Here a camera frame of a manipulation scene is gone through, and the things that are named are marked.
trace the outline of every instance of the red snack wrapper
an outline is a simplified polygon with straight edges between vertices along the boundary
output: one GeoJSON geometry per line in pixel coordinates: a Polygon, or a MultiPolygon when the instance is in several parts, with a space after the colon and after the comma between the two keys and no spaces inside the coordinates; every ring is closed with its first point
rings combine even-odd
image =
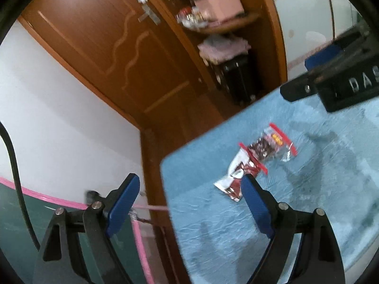
{"type": "Polygon", "coordinates": [[[273,158],[286,162],[298,154],[293,142],[274,123],[270,123],[261,137],[248,147],[243,143],[239,143],[239,146],[241,149],[229,165],[228,174],[214,183],[236,202],[242,198],[241,179],[245,174],[257,177],[262,171],[267,175],[268,170],[263,162],[273,158]]]}

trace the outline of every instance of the black cable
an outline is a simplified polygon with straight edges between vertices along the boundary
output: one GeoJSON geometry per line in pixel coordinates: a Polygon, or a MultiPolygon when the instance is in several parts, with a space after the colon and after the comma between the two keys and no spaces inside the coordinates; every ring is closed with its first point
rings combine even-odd
{"type": "Polygon", "coordinates": [[[333,40],[335,40],[335,22],[334,22],[334,11],[332,0],[329,0],[330,14],[332,16],[332,29],[333,29],[333,40]]]}
{"type": "Polygon", "coordinates": [[[18,174],[18,167],[17,167],[17,161],[16,161],[16,154],[14,153],[14,148],[13,148],[11,138],[1,122],[0,122],[0,136],[5,143],[6,149],[8,150],[9,160],[11,162],[11,167],[12,167],[14,187],[16,188],[18,203],[21,208],[22,217],[24,218],[25,224],[28,228],[30,237],[33,240],[34,246],[37,248],[37,250],[39,250],[40,245],[39,245],[36,233],[33,229],[32,223],[30,221],[29,214],[26,209],[25,201],[22,194],[20,175],[18,174]]]}

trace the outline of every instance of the wooden shelf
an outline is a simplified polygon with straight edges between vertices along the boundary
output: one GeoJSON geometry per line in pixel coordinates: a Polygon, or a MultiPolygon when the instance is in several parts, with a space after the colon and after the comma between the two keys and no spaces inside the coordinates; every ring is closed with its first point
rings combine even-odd
{"type": "Polygon", "coordinates": [[[259,13],[249,13],[245,17],[234,18],[215,27],[194,28],[189,30],[202,34],[225,34],[245,27],[256,21],[259,17],[259,13]]]}

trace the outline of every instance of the pink box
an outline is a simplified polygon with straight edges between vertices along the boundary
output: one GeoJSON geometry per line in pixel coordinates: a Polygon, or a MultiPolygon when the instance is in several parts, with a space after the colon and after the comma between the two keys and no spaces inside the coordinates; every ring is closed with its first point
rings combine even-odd
{"type": "Polygon", "coordinates": [[[244,12],[240,0],[197,0],[195,5],[209,21],[223,22],[244,12]]]}

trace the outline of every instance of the blue table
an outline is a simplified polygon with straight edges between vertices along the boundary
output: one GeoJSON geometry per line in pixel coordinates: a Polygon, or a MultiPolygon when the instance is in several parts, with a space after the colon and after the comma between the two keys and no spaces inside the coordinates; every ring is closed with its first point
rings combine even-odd
{"type": "MultiPolygon", "coordinates": [[[[328,114],[317,96],[296,103],[278,90],[168,155],[162,179],[177,241],[194,284],[245,284],[269,242],[244,200],[236,203],[213,183],[239,150],[270,122],[294,142],[299,155],[267,163],[257,181],[277,201],[312,212],[323,208],[348,270],[379,233],[379,100],[328,114]]],[[[297,252],[296,236],[285,283],[297,252]]]]}

